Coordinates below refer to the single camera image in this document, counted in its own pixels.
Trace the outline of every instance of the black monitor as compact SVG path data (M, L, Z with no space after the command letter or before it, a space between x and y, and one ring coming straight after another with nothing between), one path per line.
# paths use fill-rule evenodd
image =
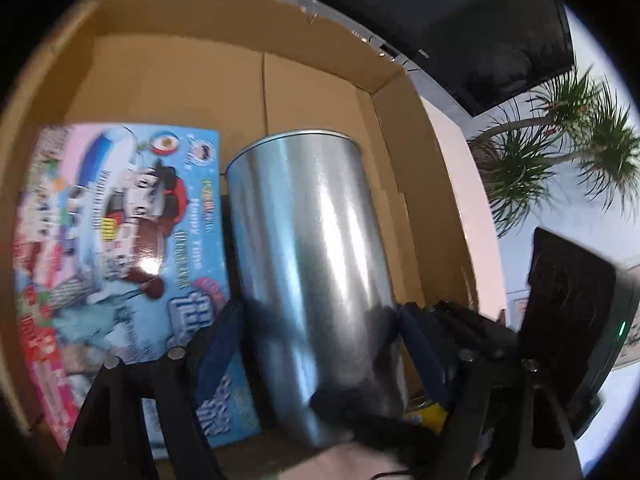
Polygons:
M361 23L433 77L471 115L569 70L556 0L318 0Z

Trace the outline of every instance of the silver metal can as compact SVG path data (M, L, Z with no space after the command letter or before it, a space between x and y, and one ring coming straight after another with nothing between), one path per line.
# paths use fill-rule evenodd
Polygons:
M325 447L350 437L308 402L360 387L365 409L401 416L395 303L360 148L335 132L266 137L226 168L248 325L260 373L290 436Z

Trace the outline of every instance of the cardboard box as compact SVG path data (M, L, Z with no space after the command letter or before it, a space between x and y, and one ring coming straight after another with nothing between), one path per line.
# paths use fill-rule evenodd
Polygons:
M87 0L33 54L6 104L2 225L14 224L41 126L114 121L217 130L221 168L254 140L287 130L354 137L396 300L477 304L455 196L420 98L401 66L337 23L274 0ZM40 408L16 335L12 237L0 232L0 342L6 388L30 426Z

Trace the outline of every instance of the printed packaging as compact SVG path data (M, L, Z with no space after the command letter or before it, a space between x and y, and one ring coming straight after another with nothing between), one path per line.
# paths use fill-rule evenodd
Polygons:
M210 325L228 299L218 134L75 124L38 139L14 238L20 335L47 422L65 449L108 354L156 359ZM154 456L166 455L152 400ZM260 430L236 354L197 410L212 446Z

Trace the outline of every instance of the palm plant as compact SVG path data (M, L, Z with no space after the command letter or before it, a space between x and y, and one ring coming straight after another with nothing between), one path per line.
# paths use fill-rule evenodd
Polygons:
M555 142L544 126L526 126L494 137L474 153L499 237L534 206L551 202L547 181L555 173L545 153Z
M532 90L532 117L516 105L507 120L469 141L489 199L498 236L524 221L536 206L552 203L548 180L558 164L577 165L590 200L616 196L635 206L639 192L640 137L628 125L629 108L619 108L605 80L576 70Z

